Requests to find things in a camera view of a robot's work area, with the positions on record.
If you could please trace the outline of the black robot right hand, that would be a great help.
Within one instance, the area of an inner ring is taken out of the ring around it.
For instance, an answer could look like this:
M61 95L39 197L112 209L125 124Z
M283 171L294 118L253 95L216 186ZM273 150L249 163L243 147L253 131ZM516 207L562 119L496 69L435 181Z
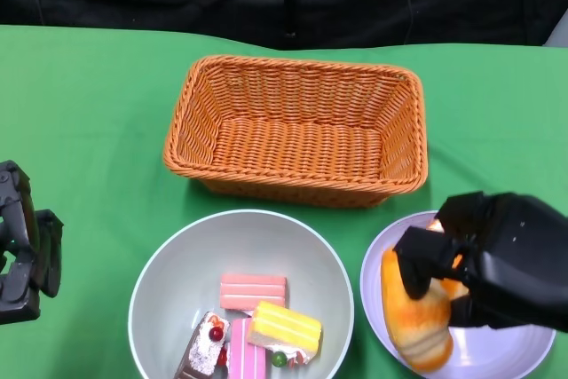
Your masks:
M469 293L452 302L452 327L567 330L564 214L531 195L476 192L448 197L436 218L442 232L411 226L394 248L412 299L432 279L457 280Z

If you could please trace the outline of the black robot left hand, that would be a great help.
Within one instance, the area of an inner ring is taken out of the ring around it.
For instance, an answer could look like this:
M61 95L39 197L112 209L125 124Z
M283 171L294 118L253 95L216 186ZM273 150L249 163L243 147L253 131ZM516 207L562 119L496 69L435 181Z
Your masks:
M49 209L36 210L28 175L13 161L1 163L1 323L36 320L40 295L54 298L61 283L63 223Z

